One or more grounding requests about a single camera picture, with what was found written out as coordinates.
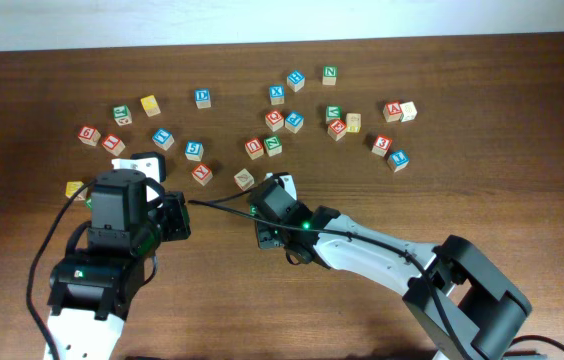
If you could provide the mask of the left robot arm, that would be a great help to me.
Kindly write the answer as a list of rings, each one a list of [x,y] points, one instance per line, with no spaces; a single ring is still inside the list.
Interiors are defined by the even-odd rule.
[[[99,175],[91,218],[69,237],[50,276],[48,359],[108,359],[131,302],[153,278],[158,247],[191,234],[185,198],[138,170]]]

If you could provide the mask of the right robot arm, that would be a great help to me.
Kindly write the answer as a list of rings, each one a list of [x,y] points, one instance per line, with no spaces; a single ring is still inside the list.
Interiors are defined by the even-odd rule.
[[[397,239],[336,209],[310,210],[288,176],[267,178],[248,203],[263,249],[301,263],[358,274],[401,296],[439,359],[500,359],[532,312],[528,298],[470,241]]]

